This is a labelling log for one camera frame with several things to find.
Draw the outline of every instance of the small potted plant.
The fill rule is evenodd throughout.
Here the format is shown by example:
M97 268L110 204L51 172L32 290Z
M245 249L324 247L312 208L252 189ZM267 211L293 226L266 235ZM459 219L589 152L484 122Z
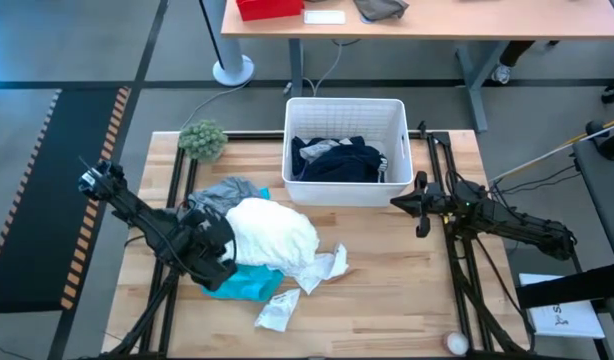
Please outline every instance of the small potted plant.
M213 120L201 120L180 132L178 147L185 150L191 159L214 162L222 154L227 135Z

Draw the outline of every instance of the gray floor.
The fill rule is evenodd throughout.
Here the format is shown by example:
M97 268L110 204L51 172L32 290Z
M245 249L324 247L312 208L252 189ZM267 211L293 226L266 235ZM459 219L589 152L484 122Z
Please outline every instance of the gray floor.
M153 20L157 0L34 1L0 0L0 81L133 79ZM210 80L215 55L197 2L171 0L147 78ZM516 79L614 78L614 41L566 41L551 51L544 43L525 54ZM248 39L244 52L256 63L257 79L287 79L284 40ZM336 47L328 40L305 41L305 73L319 78L331 65ZM457 79L453 43L365 40L345 48L331 75L339 79ZM483 92L489 132L479 136L487 174L522 164L579 134L592 119L613 120L614 105L599 102L602 88L487 88ZM121 163L136 190L152 131L176 130L193 108L220 90L143 91ZM0 228L41 127L52 90L0 91ZM468 129L468 104L460 88L323 88L322 96L401 99L410 126ZM282 89L244 89L202 109L198 118L215 119L230 130L281 129ZM506 180L503 187L546 176L571 163L561 153ZM583 267L614 262L602 228L578 178L557 187L510 196L521 209L566 222L580 239ZM107 216L96 246L83 299L65 358L95 355L122 259L127 230ZM519 246L510 258L514 272L567 274L569 264ZM602 319L614 353L611 321ZM0 315L0 346L34 360L47 356L57 314ZM591 341L539 338L544 355L595 359ZM0 353L0 359L13 359Z

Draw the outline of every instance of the orange striped edge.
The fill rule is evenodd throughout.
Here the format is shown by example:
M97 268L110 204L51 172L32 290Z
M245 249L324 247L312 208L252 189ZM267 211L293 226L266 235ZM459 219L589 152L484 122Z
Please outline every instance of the orange striped edge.
M127 87L118 89L114 108L109 118L107 133L105 134L105 139L103 140L101 146L102 149L100 151L99 160L111 159L111 154L113 153L114 146L116 145L116 136L118 136L120 124L123 121L125 105L127 104L127 99L129 98L130 93L131 89ZM94 231L94 224L96 222L97 214L98 202L89 200L87 202L87 206L85 207L83 223L80 227L78 239L76 240L76 248L74 249L74 257L72 259L69 272L67 273L67 281L65 282L63 297L60 301L62 307L67 310L73 308L78 289L82 282L83 268L85 266L87 256L89 256L91 236L92 232Z
M56 90L54 96L51 99L51 102L49 103L49 110L47 111L47 115L45 116L45 120L43 121L43 126L40 129L40 134L38 135L36 143L34 144L31 156L29 158L29 161L27 162L27 167L25 168L25 172L23 173L23 176L20 179L20 183L18 184L18 188L16 189L16 194L14 195L12 206L7 213L7 217L5 218L5 224L0 231L0 255L3 252L7 236L9 235L9 228L14 223L16 211L18 211L18 206L20 206L20 202L22 201L23 193L25 192L25 186L27 185L29 176L33 171L34 164L36 163L36 157L38 156L38 151L40 151L40 147L43 144L43 139L45 138L47 125L49 125L49 123L51 122L51 116L54 113L54 108L56 107L56 102L58 102L58 98L60 97L61 92L62 90L60 89Z

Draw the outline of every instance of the gray cloth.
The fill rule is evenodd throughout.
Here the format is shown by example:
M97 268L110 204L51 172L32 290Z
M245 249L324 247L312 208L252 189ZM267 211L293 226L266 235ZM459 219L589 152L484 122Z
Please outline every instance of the gray cloth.
M337 142L334 140L323 140L316 145L307 146L300 149L300 157L307 160L308 163L313 163L314 160L318 159L322 154L331 150L334 146L338 146Z
M376 21L393 16L403 17L409 4L403 0L354 0L358 11L369 20Z
M225 215L229 209L249 197L262 198L263 196L251 181L230 176L203 191L191 193L189 200L194 202L195 209L201 208L205 204Z

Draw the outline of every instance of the wooden desk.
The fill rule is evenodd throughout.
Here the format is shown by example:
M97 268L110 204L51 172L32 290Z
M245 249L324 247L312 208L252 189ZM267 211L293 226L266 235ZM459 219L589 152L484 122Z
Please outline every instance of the wooden desk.
M243 22L227 0L222 35L285 38L565 39L614 38L609 0L407 0L401 19L365 24L352 0L305 2L306 10L340 10L344 25L305 25L302 16Z
M460 173L485 184L474 133L450 133ZM165 205L177 138L178 133L153 134L138 193L151 206ZM285 333L254 328L263 304L208 298L185 276L178 289L168 357L450 356L442 346L442 336L458 331L459 325L440 219L432 217L430 235L417 239L416 220L393 206L296 206L284 189L281 157L278 141L230 142L215 165L198 168L195 188L200 190L229 175L269 187L274 201L309 217L321 240L319 251L332 251L337 242L345 244L350 265L347 274L322 283L311 296L303 292ZM412 140L412 157L416 170L431 175L424 141ZM482 236L482 240L513 292L501 239ZM475 252L487 306L512 338L525 346L522 320L478 246ZM144 242L136 241L125 250L109 334L123 337L145 308L153 265L154 257ZM278 292L296 287L293 280L286 279ZM477 337L473 316L471 324ZM159 318L154 339L159 338L160 328ZM107 336L104 350L117 344L117 339Z

